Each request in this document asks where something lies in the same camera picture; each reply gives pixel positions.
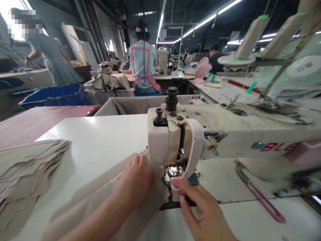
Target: scissors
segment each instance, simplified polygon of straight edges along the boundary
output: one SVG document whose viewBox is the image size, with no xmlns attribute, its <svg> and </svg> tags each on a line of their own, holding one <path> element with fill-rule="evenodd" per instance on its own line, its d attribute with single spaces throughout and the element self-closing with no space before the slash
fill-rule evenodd
<svg viewBox="0 0 321 241">
<path fill-rule="evenodd" d="M 240 161 L 234 161 L 236 166 L 235 172 L 244 182 L 244 184 L 250 189 L 258 201 L 269 212 L 269 214 L 279 223 L 286 223 L 285 217 L 277 210 L 277 208 L 268 200 L 268 198 L 258 189 L 258 187 L 244 174 L 242 169 L 246 169 L 243 163 Z"/>
</svg>

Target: pink fan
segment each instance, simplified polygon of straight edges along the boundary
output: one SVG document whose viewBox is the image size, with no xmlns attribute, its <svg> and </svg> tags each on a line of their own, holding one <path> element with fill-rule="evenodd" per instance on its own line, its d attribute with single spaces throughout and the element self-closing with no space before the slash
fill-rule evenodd
<svg viewBox="0 0 321 241">
<path fill-rule="evenodd" d="M 205 81 L 203 77 L 212 69 L 212 66 L 208 63 L 208 57 L 204 57 L 200 60 L 200 62 L 198 62 L 194 80 L 195 84 L 204 84 Z"/>
</svg>

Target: air conditioner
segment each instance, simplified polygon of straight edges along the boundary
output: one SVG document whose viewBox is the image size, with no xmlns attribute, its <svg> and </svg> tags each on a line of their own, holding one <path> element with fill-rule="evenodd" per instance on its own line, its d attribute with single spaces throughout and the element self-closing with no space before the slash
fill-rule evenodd
<svg viewBox="0 0 321 241">
<path fill-rule="evenodd" d="M 86 65 L 91 65 L 92 69 L 96 69 L 98 64 L 87 38 L 87 34 L 91 36 L 91 33 L 87 31 L 86 34 L 84 28 L 66 25 L 64 23 L 61 23 L 61 29 L 77 60 Z"/>
</svg>

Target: pink apron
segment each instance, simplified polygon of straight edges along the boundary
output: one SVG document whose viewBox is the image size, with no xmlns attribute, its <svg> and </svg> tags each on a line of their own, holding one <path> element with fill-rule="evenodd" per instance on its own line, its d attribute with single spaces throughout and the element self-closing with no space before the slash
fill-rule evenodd
<svg viewBox="0 0 321 241">
<path fill-rule="evenodd" d="M 131 46 L 131 60 L 133 61 L 133 69 L 132 69 L 132 71 L 133 71 L 133 76 L 134 76 L 134 78 L 135 78 L 135 82 L 134 82 L 134 83 L 137 84 L 138 81 L 140 81 L 140 83 L 141 83 L 141 80 L 142 80 L 143 78 L 137 78 L 137 77 L 135 76 L 133 50 L 134 50 L 134 49 L 143 50 L 143 51 L 144 51 L 144 50 L 147 50 L 147 51 L 148 51 L 148 60 L 147 60 L 146 80 L 152 85 L 152 87 L 154 87 L 154 89 L 155 89 L 156 91 L 160 92 L 160 91 L 161 91 L 161 87 L 159 86 L 159 84 L 156 83 L 156 80 L 155 80 L 154 76 L 148 76 L 151 47 L 152 47 L 151 44 L 149 45 L 149 48 L 145 48 L 145 49 L 144 49 L 144 48 L 141 48 L 141 47 L 135 47 L 134 45 Z"/>
</svg>

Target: worker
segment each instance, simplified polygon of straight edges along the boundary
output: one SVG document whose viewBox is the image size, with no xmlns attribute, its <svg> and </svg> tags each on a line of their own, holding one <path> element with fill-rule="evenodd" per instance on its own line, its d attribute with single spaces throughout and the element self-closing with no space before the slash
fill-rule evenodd
<svg viewBox="0 0 321 241">
<path fill-rule="evenodd" d="M 154 94 L 161 92 L 161 87 L 156 83 L 155 67 L 157 51 L 149 44 L 150 33 L 142 18 L 135 26 L 137 43 L 130 46 L 130 68 L 135 78 L 135 92 L 139 94 Z"/>
<path fill-rule="evenodd" d="M 195 56 L 193 49 L 189 49 L 188 56 L 185 59 L 185 66 L 191 65 L 191 63 L 195 62 Z"/>
<path fill-rule="evenodd" d="M 19 20 L 25 32 L 25 40 L 32 48 L 32 52 L 25 57 L 27 67 L 30 68 L 32 60 L 42 55 L 44 64 L 55 85 L 83 82 L 82 78 L 73 70 L 61 44 L 42 32 L 42 20 L 39 19 L 39 15 L 18 8 L 12 8 L 11 15 L 13 19 Z"/>
<path fill-rule="evenodd" d="M 60 241 L 110 240 L 133 210 L 144 201 L 152 179 L 153 173 L 148 170 L 146 157 L 135 156 L 126 166 L 112 195 L 96 212 Z M 180 179 L 172 179 L 171 183 L 180 189 L 178 194 L 182 213 L 196 241 L 237 241 L 217 200 L 204 187 L 189 186 L 187 180 Z M 200 220 L 194 216 L 185 195 L 193 200 L 203 213 Z"/>
<path fill-rule="evenodd" d="M 224 56 L 224 54 L 220 53 L 218 44 L 215 44 L 210 48 L 209 63 L 212 65 L 212 69 L 210 70 L 210 73 L 216 74 L 218 72 L 223 72 L 223 65 L 217 62 L 217 59 L 222 56 Z"/>
</svg>

